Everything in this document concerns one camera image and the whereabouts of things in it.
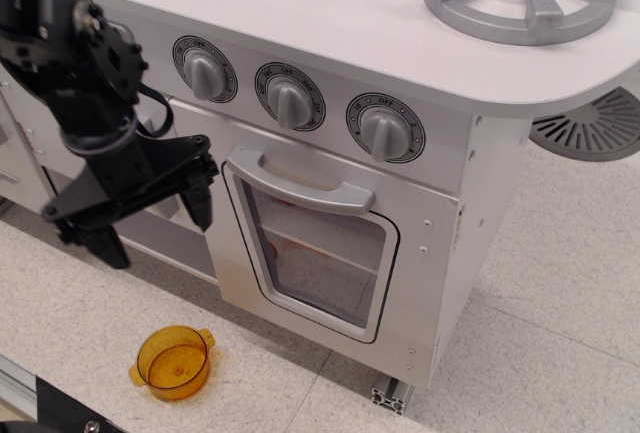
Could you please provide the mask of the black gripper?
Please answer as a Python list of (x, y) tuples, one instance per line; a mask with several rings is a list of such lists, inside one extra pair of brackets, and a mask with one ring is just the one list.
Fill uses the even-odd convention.
[(113, 223), (178, 194), (193, 223), (213, 221), (210, 185), (218, 174), (205, 135), (158, 139), (136, 123), (114, 132), (77, 135), (60, 131), (64, 146), (85, 161), (80, 175), (42, 211), (65, 235), (77, 236), (91, 254), (114, 269), (130, 266)]

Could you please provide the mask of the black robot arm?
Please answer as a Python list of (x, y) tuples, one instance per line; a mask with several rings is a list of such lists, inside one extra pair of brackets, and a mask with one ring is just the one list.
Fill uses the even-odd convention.
[(209, 228), (218, 172), (206, 136), (171, 138), (138, 120), (140, 97), (159, 98), (142, 81), (141, 52), (93, 0), (1, 0), (2, 66), (48, 108), (64, 146), (85, 163), (43, 219), (64, 243), (115, 269), (129, 266), (115, 223), (171, 196)]

